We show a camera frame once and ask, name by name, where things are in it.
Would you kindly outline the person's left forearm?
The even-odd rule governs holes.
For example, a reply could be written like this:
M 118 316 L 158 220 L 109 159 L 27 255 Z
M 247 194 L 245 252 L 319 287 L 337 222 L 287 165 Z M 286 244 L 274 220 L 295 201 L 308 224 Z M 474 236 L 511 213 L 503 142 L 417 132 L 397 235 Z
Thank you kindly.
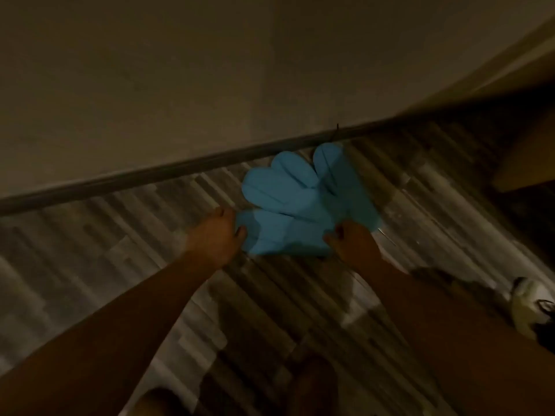
M 0 416 L 118 416 L 196 290 L 223 264 L 187 251 L 0 378 Z

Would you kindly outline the blue rubber glove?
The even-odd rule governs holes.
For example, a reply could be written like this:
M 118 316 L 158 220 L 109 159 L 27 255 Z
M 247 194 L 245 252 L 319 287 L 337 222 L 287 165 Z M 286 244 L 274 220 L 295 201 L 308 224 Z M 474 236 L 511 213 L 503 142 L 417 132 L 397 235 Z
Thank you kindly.
M 379 230 L 380 214 L 342 146 L 316 147 L 309 163 L 297 153 L 278 153 L 266 167 L 253 167 L 241 184 L 253 209 L 236 214 L 245 227 L 241 249 L 250 255 L 324 257 L 323 240 L 344 220 Z

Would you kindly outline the person's right hand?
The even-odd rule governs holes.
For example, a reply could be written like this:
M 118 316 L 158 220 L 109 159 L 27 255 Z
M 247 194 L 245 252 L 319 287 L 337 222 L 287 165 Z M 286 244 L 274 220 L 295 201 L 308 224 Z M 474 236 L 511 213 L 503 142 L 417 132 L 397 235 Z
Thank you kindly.
M 348 240 L 342 243 L 337 242 L 333 230 L 325 232 L 324 242 L 344 264 L 358 274 L 368 276 L 381 271 L 386 262 L 371 232 L 355 221 L 344 220 L 342 222 L 348 222 Z

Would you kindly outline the person's left hand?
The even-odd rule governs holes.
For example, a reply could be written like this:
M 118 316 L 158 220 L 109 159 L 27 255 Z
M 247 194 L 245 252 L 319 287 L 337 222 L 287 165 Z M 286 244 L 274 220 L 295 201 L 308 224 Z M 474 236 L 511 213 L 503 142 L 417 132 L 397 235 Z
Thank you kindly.
M 194 227 L 186 240 L 184 256 L 206 274 L 227 265 L 238 252 L 230 252 L 227 238 L 236 226 L 236 212 L 217 207 Z

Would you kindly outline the person's right forearm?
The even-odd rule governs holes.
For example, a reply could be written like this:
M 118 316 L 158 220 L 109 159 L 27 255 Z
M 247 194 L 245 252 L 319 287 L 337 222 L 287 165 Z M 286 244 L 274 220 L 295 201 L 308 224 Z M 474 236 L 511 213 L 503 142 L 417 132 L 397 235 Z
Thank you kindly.
M 555 416 L 555 355 L 383 260 L 358 263 L 401 335 L 465 416 Z

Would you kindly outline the white shoe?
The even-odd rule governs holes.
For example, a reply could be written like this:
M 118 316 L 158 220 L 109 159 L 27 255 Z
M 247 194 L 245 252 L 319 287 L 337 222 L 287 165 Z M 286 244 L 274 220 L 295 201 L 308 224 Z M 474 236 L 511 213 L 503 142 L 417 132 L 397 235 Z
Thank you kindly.
M 510 316 L 521 335 L 555 354 L 555 297 L 545 285 L 530 278 L 515 279 Z

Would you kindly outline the wooden cabinet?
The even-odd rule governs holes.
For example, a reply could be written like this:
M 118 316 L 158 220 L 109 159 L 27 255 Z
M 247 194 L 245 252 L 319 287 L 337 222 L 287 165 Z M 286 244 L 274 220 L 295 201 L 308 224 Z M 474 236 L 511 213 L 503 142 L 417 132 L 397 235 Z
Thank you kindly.
M 555 106 L 549 108 L 509 149 L 492 186 L 509 192 L 555 180 Z

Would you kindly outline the grey baseboard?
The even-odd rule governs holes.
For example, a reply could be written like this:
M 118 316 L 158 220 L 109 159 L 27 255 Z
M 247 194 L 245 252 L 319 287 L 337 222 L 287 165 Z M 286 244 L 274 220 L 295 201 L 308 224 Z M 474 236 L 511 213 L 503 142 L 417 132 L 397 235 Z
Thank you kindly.
M 411 125 L 414 122 L 430 120 L 432 118 L 466 114 L 475 110 L 487 109 L 508 103 L 528 102 L 532 104 L 544 104 L 555 97 L 554 91 L 555 77 L 544 83 L 537 83 L 528 88 L 513 90 L 505 94 L 491 95 L 481 100 L 466 100 L 450 106 L 433 107 L 421 112 L 408 112 L 394 118 L 387 118 L 363 125 L 343 127 L 336 125 L 336 128 L 333 130 L 326 130 L 244 148 L 235 148 L 190 160 L 138 168 L 119 174 L 111 174 L 100 178 L 87 179 L 80 182 L 33 191 L 27 194 L 0 197 L 0 217 L 16 215 L 66 202 L 81 201 L 89 197 L 101 196 L 115 191 L 170 180 L 242 161 L 256 160 L 283 150 L 298 150 L 316 146 L 323 142 L 339 142 L 369 136 L 373 132 L 390 130 L 395 127 Z

